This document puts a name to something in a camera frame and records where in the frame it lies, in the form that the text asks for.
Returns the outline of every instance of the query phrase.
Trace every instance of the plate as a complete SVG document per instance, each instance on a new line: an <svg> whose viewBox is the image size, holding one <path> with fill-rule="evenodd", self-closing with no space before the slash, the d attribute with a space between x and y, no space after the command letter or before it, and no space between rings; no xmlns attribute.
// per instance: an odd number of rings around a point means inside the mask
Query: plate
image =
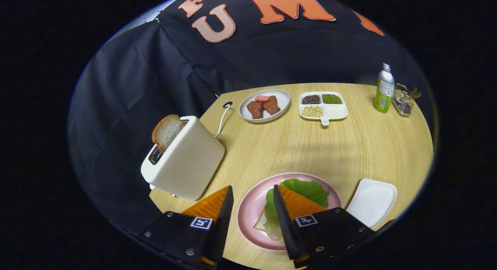
<svg viewBox="0 0 497 270"><path fill-rule="evenodd" d="M304 97L308 95L319 95L319 98L321 100L320 104L302 104L302 100ZM323 95L336 95L337 97L340 98L341 104L326 104L323 103ZM323 116L320 118L315 118L315 117L307 117L302 114L302 111L304 110L305 107L307 106L319 106L323 110ZM339 120L343 119L346 116L348 116L348 109L347 105L345 104L345 100L343 100L343 97L341 96L340 93L335 93L335 92L307 92L303 93L300 95L299 99L299 114L302 116L302 118L306 118L309 120L321 120L322 125L329 125L330 120Z"/></svg>
<svg viewBox="0 0 497 270"><path fill-rule="evenodd" d="M396 197L397 188L391 183L364 178L359 182L347 212L373 228L390 212Z"/></svg>
<svg viewBox="0 0 497 270"><path fill-rule="evenodd" d="M252 114L247 109L247 104L249 104L251 101L254 101L255 97L258 95L266 95L266 96L274 95L276 97L276 100L278 100L278 107L280 108L280 111L274 115L271 115L268 113L268 111L263 110L262 111L262 118L252 119ZM283 115L284 112L286 112L286 109L288 109L289 105L290 105L290 96L288 95L288 93L286 91L279 90L278 88L270 88L268 90L254 93L253 95L247 97L240 104L240 108L238 109L238 112L240 113L240 116L242 116L244 119L246 119L247 121L249 121L251 123L266 123L267 121L277 119L279 116Z"/></svg>
<svg viewBox="0 0 497 270"><path fill-rule="evenodd" d="M321 184L324 190L330 192L328 196L328 209L341 207L341 200L337 191L328 182L319 177L306 173L282 173L269 177L248 191L243 197L236 215L238 229L243 237L257 247L270 251L286 251L284 243L271 240L264 231L255 229L254 225L259 219L264 206L266 206L266 194L268 190L272 189L274 185L292 178L307 182L313 180Z"/></svg>

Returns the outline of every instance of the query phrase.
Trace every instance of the wooden table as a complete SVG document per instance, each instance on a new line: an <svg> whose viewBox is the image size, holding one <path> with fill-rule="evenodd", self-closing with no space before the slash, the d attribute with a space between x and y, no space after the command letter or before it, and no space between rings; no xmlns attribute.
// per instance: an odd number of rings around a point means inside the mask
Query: wooden table
<svg viewBox="0 0 497 270"><path fill-rule="evenodd" d="M286 113L274 121L255 124L238 113L249 95L267 88L280 88L290 95ZM300 94L310 91L340 93L348 116L323 127L319 120L299 115ZM253 268L294 269L286 252L261 249L248 242L238 229L236 210L255 184L279 173L302 172L321 177L338 192L347 208L359 180L370 178L391 183L397 198L387 217L398 217L423 185L433 159L433 143L426 120L418 106L410 117L400 116L391 106L386 114L373 107L376 86L341 83L311 83L252 88L222 94L200 118L214 135L219 128L223 104L232 101L218 140L225 146L224 159L204 197L226 185L233 186L234 206L224 257ZM175 199L155 188L151 199L162 212L182 212L195 201Z"/></svg>

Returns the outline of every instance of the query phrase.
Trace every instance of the aluminum bottle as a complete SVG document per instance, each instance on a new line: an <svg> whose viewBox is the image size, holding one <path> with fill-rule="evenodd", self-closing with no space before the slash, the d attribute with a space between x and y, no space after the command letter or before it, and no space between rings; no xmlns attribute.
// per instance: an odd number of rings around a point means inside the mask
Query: aluminum bottle
<svg viewBox="0 0 497 270"><path fill-rule="evenodd" d="M394 95L395 80L390 73L390 65L383 63L383 70L378 74L378 87L373 106L381 113L387 113Z"/></svg>

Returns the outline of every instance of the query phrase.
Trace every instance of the bread slice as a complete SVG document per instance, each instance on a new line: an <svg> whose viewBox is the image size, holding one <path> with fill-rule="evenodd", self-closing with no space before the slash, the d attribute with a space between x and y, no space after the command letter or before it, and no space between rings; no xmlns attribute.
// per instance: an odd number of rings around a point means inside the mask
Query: bread slice
<svg viewBox="0 0 497 270"><path fill-rule="evenodd" d="M158 122L152 132L152 141L157 144L157 148L161 153L165 152L186 123L186 121L181 121L179 116L175 114L168 115Z"/></svg>
<svg viewBox="0 0 497 270"><path fill-rule="evenodd" d="M257 222L254 225L254 228L260 231L266 231L266 227L264 227L264 224L266 223L266 213L264 212L264 209L262 210L261 216L257 220Z"/></svg>

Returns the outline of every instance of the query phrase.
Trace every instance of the white toaster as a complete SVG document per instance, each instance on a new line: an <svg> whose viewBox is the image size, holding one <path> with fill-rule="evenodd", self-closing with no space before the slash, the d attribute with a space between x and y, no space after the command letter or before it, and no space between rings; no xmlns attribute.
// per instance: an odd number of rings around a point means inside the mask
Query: white toaster
<svg viewBox="0 0 497 270"><path fill-rule="evenodd" d="M197 117L179 119L188 122L163 154L157 145L152 147L141 172L151 188L195 201L202 196L226 150Z"/></svg>

